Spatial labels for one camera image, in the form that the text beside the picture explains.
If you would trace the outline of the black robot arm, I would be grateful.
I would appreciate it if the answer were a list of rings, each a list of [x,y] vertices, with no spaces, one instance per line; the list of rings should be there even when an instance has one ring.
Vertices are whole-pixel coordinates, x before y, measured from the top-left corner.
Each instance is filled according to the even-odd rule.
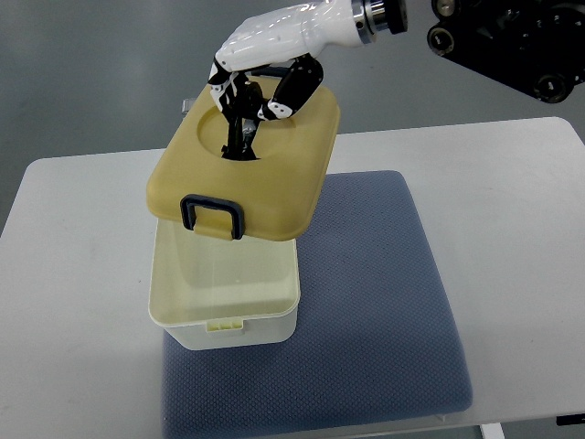
[[[545,103],[584,82],[582,1],[432,1],[437,56]]]

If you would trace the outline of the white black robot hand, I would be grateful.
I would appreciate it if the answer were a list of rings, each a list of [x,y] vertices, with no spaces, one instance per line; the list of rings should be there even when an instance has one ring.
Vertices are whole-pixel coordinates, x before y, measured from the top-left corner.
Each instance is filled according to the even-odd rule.
[[[289,118],[323,80],[317,56],[328,46],[357,48],[388,30],[408,29],[403,1],[320,1],[293,5],[246,19],[216,52],[210,95],[227,120],[237,116],[271,121]],[[246,73],[272,64],[292,64],[272,97],[241,104]]]

